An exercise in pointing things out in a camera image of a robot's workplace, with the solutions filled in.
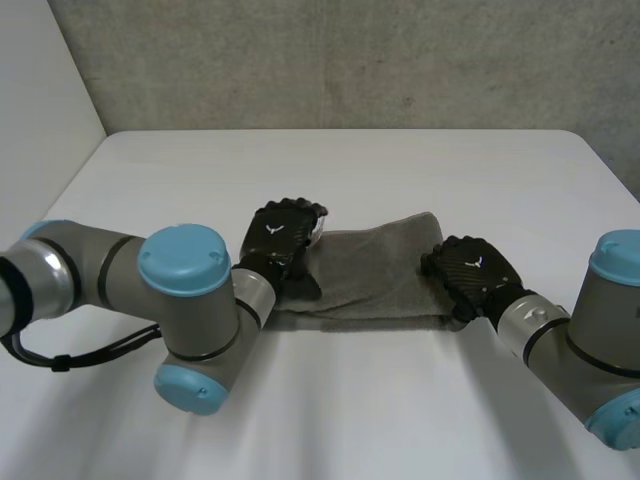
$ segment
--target black glove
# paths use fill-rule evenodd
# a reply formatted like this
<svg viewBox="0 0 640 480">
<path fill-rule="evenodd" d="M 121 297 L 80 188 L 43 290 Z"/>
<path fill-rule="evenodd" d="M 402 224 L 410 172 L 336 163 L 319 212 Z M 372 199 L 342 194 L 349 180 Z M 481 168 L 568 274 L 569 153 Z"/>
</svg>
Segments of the black glove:
<svg viewBox="0 0 640 480">
<path fill-rule="evenodd" d="M 507 259 L 482 238 L 449 237 L 433 253 L 422 255 L 420 264 L 424 275 L 444 285 L 456 304 L 453 316 L 463 322 L 489 316 L 497 325 L 513 301 L 534 293 L 522 287 Z"/>
<path fill-rule="evenodd" d="M 253 217 L 240 250 L 239 267 L 263 276 L 276 294 L 315 300 L 322 292 L 309 273 L 304 255 L 327 209 L 304 198 L 269 202 Z"/>
</svg>

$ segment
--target gray towel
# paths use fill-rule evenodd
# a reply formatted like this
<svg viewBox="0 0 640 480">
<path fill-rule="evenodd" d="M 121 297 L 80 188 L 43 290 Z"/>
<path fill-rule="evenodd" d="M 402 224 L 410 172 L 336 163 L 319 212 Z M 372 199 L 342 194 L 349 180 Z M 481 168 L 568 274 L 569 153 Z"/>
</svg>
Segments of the gray towel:
<svg viewBox="0 0 640 480">
<path fill-rule="evenodd" d="M 322 288 L 316 301 L 284 299 L 269 330 L 459 330 L 444 289 L 419 274 L 420 256 L 442 242 L 438 220 L 422 213 L 371 230 L 326 232 L 307 252 Z"/>
</svg>

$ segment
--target white wall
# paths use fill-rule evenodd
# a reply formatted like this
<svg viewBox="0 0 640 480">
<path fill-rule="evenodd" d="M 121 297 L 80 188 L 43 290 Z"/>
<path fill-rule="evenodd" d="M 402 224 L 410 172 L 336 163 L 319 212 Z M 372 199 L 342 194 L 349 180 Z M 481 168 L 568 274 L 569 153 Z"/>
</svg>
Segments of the white wall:
<svg viewBox="0 0 640 480">
<path fill-rule="evenodd" d="M 0 0 L 0 250 L 104 139 L 46 0 Z"/>
</svg>

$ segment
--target black cable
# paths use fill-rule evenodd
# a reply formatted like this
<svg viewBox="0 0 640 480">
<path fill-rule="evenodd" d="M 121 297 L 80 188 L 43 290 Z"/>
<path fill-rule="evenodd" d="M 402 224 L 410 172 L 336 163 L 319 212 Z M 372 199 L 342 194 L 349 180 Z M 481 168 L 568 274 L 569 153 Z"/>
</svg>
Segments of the black cable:
<svg viewBox="0 0 640 480">
<path fill-rule="evenodd" d="M 20 332 L 0 339 L 0 343 L 12 357 L 27 365 L 50 368 L 54 372 L 68 372 L 72 368 L 93 367 L 110 362 L 137 350 L 151 340 L 161 336 L 160 327 L 151 325 L 93 352 L 75 357 L 57 355 L 54 358 L 44 357 L 24 348 L 20 339 Z"/>
</svg>

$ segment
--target concrete wall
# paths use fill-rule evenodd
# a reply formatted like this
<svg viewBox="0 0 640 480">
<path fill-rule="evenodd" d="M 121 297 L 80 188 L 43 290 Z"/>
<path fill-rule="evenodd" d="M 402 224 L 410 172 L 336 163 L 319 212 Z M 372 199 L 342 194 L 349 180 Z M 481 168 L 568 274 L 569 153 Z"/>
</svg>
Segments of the concrete wall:
<svg viewBox="0 0 640 480">
<path fill-rule="evenodd" d="M 108 132 L 559 128 L 640 195 L 638 0 L 49 0 Z"/>
</svg>

